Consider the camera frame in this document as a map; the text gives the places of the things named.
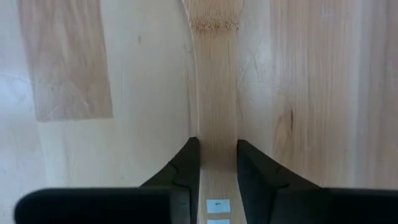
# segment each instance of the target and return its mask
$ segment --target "wooden board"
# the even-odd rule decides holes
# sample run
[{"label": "wooden board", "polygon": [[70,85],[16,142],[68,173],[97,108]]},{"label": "wooden board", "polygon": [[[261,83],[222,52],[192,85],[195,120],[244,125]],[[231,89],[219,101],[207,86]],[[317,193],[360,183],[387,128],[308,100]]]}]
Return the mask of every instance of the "wooden board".
[{"label": "wooden board", "polygon": [[[82,0],[101,12],[88,10],[101,15],[113,117],[45,123],[19,14],[28,1],[0,1],[1,223],[31,190],[140,185],[198,135],[180,0]],[[395,0],[244,1],[238,138],[317,184],[398,189],[397,10]]]},{"label": "wooden board", "polygon": [[112,118],[99,0],[20,0],[38,121]]},{"label": "wooden board", "polygon": [[[201,150],[198,223],[245,223],[236,175],[237,30],[242,0],[183,0],[196,63],[197,128]],[[229,209],[217,211],[218,200]]]}]

